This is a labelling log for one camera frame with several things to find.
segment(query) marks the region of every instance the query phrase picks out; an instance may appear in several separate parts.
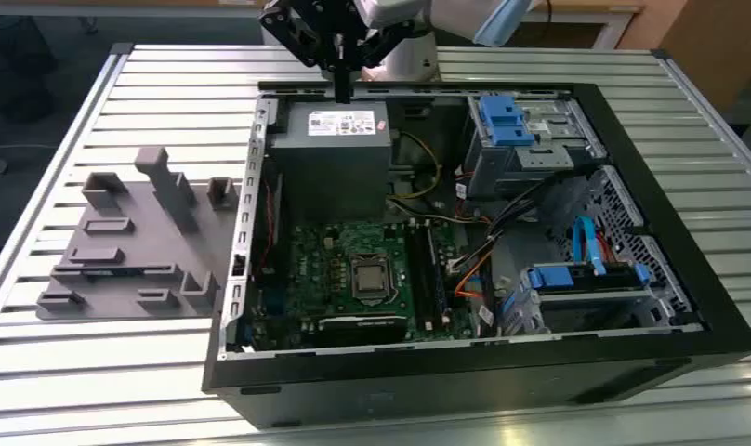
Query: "cpu socket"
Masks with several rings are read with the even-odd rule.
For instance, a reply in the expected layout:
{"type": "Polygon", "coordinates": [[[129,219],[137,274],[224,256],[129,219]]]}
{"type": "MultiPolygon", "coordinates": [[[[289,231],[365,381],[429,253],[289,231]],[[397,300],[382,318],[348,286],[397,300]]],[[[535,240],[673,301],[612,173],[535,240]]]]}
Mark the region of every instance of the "cpu socket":
{"type": "Polygon", "coordinates": [[[389,303],[397,296],[392,284],[392,266],[385,254],[350,255],[350,290],[353,298],[368,307],[389,303]]]}

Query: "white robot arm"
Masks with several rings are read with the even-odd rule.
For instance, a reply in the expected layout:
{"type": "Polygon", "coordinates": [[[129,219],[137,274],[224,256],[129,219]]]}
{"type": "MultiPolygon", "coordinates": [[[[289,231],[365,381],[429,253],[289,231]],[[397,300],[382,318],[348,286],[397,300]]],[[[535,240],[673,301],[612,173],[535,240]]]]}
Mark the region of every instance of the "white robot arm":
{"type": "Polygon", "coordinates": [[[501,46],[537,2],[272,0],[260,23],[306,67],[321,68],[337,102],[346,103],[362,70],[373,80],[427,80],[436,61],[432,29],[501,46]]]}

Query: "background wall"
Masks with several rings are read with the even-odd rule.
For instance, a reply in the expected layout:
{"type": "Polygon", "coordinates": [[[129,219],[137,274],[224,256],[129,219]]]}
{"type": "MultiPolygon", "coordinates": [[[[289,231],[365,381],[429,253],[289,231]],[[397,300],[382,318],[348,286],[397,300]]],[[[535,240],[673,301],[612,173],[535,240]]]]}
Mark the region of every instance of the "background wall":
{"type": "Polygon", "coordinates": [[[663,48],[726,112],[751,78],[751,0],[645,0],[619,48],[663,48]]]}

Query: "aluminum slotted table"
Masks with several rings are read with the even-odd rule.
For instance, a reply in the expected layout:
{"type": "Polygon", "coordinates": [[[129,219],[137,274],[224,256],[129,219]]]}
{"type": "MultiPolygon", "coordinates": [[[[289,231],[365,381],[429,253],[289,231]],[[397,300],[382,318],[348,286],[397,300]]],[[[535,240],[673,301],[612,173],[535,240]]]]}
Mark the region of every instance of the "aluminum slotted table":
{"type": "MultiPolygon", "coordinates": [[[[751,357],[608,406],[257,433],[200,391],[209,320],[37,320],[87,174],[140,178],[137,148],[162,145],[188,179],[240,178],[256,83],[320,79],[274,46],[114,48],[0,255],[0,444],[751,442],[751,357]]],[[[751,325],[751,154],[675,64],[639,51],[485,48],[441,48],[439,60],[447,80],[601,87],[751,325]]]]}

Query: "open computer tower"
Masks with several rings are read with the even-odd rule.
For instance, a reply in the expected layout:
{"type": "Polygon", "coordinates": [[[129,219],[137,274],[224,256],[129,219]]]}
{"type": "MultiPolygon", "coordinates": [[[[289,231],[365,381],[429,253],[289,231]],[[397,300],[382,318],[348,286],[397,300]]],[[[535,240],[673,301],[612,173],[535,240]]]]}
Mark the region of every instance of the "open computer tower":
{"type": "Polygon", "coordinates": [[[202,383],[256,426],[620,400],[751,353],[596,86],[260,91],[202,383]]]}

